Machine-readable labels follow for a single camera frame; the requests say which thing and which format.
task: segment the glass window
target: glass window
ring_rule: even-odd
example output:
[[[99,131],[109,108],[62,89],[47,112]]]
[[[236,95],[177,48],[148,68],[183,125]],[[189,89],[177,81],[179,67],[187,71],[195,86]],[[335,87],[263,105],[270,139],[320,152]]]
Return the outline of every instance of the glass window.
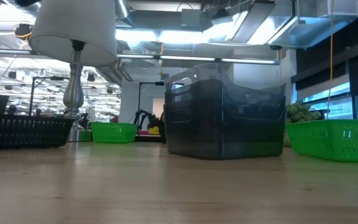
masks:
[[[311,105],[310,110],[327,110],[328,102],[317,103]],[[329,102],[329,118],[328,119],[353,119],[352,98],[346,97]]]
[[[335,86],[334,88],[331,88],[331,96],[335,96],[335,95],[338,95],[341,93],[347,93],[347,92],[350,92],[350,90],[351,90],[350,83],[349,82],[343,83],[342,85]],[[325,91],[322,91],[321,93],[317,93],[317,94],[311,95],[309,97],[306,97],[305,99],[303,99],[303,102],[307,103],[309,101],[319,100],[319,99],[328,97],[328,91],[329,90],[325,90]]]

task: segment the window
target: window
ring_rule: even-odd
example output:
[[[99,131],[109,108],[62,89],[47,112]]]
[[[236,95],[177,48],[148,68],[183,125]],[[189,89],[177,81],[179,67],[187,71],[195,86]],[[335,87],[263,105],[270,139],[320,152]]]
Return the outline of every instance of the window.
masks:
[[[306,97],[302,100],[304,104],[311,105],[310,110],[324,110],[327,119],[328,90]],[[331,88],[331,99],[329,102],[328,119],[353,119],[352,98],[350,97],[350,83]]]
[[[342,85],[335,86],[334,88],[331,88],[331,97],[335,96],[335,95],[339,95],[341,93],[348,93],[348,92],[350,92],[350,90],[351,90],[350,83],[349,82],[343,83]],[[322,91],[321,93],[311,95],[311,96],[303,99],[302,102],[307,103],[310,101],[323,99],[325,97],[328,97],[328,92],[329,92],[329,90],[325,90],[325,91]]]
[[[310,110],[327,110],[328,100],[322,103],[311,105]],[[328,119],[353,119],[352,98],[345,97],[329,102],[329,118]]]

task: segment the yellow object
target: yellow object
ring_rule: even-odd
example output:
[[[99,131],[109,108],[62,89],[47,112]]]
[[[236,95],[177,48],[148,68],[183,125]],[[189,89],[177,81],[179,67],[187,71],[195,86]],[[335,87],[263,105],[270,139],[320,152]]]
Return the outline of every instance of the yellow object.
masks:
[[[160,134],[160,128],[158,126],[149,129],[150,134]]]
[[[331,88],[333,85],[333,68],[334,68],[334,0],[331,1],[331,44],[329,50],[329,90],[327,103],[327,119],[329,116],[329,103],[331,101]]]

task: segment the green plant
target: green plant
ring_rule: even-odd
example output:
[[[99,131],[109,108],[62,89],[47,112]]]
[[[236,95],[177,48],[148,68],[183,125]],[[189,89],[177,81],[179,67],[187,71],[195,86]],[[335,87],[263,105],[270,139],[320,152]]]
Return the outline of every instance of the green plant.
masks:
[[[297,101],[292,105],[287,105],[287,124],[314,121],[320,117],[317,111],[311,112],[309,105],[302,105],[301,101]]]

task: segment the red object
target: red object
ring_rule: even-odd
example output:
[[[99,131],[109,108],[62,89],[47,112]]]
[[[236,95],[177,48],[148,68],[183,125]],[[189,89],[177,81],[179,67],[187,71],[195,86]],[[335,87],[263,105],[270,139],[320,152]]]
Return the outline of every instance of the red object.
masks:
[[[139,131],[139,134],[149,134],[149,131]]]
[[[111,118],[110,123],[118,123],[118,116]]]

